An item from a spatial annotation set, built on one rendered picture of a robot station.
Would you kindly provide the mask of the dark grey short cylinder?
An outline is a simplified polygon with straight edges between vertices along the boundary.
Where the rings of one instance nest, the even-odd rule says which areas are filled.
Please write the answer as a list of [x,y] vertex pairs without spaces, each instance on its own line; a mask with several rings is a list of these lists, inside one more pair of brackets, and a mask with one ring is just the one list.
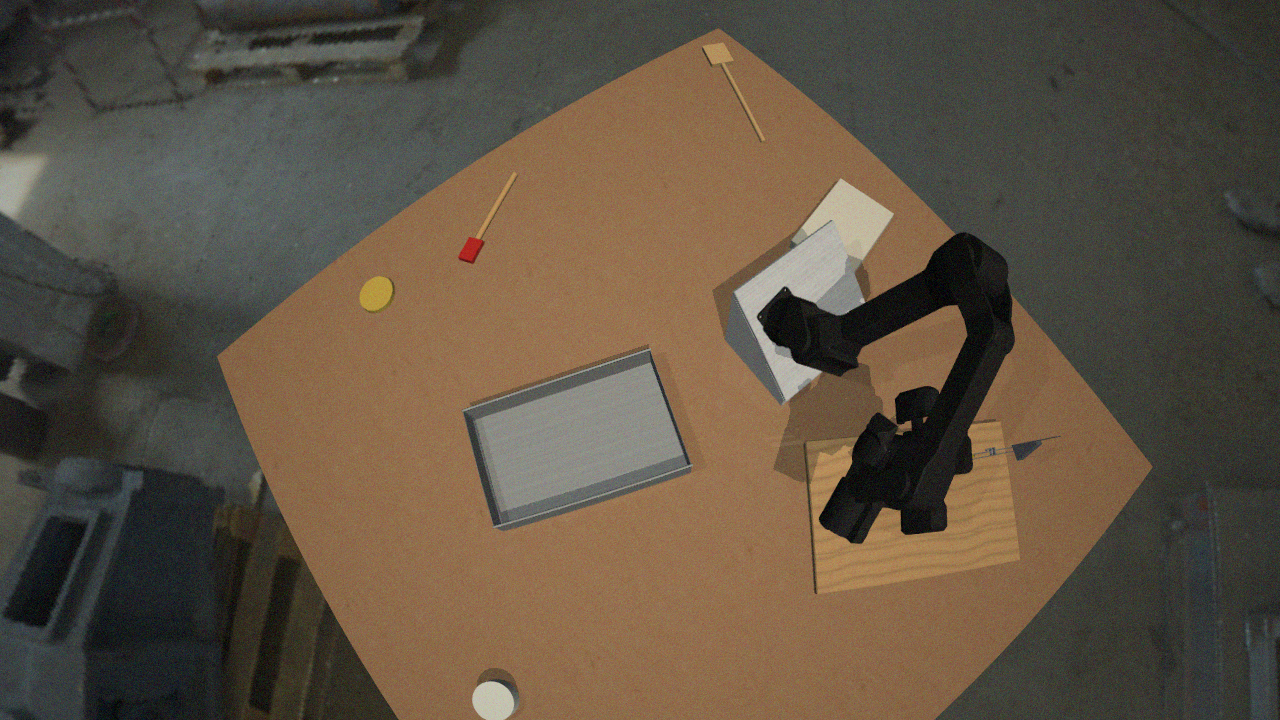
[[493,679],[476,687],[472,694],[476,712],[485,720],[506,720],[518,707],[518,692],[502,679]]

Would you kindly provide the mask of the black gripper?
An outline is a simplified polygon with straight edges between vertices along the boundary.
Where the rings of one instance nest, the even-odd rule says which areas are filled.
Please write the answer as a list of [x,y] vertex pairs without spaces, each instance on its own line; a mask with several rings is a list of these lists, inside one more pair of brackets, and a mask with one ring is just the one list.
[[[923,386],[901,392],[895,398],[897,424],[904,424],[905,421],[911,421],[913,424],[913,432],[906,430],[901,436],[906,439],[906,442],[916,436],[918,430],[922,430],[922,427],[924,425],[923,418],[929,416],[931,409],[934,406],[934,401],[938,396],[938,389],[934,389],[931,386]],[[913,536],[945,530],[948,527],[946,506],[947,505],[943,501],[938,509],[931,512],[911,512],[901,510],[902,534]]]

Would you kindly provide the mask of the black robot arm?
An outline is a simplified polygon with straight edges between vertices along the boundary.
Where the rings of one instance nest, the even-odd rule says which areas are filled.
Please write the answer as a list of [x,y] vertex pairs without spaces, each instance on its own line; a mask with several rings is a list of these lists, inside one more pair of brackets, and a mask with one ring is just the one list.
[[966,340],[922,430],[906,442],[896,424],[876,413],[852,446],[852,465],[819,518],[850,543],[865,541],[881,509],[934,511],[954,475],[972,471],[968,429],[1015,342],[1004,256],[966,232],[932,254],[922,273],[844,315],[785,286],[756,315],[767,337],[790,348],[795,363],[841,377],[859,366],[859,352],[873,341],[940,307],[957,305],[963,314]]

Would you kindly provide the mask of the yellow flat disc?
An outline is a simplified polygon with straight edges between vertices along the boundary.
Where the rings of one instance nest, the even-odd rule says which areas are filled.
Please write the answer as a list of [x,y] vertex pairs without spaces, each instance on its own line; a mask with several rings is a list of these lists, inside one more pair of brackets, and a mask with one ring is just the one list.
[[360,304],[367,313],[381,313],[393,302],[394,284],[385,277],[372,277],[364,284]]

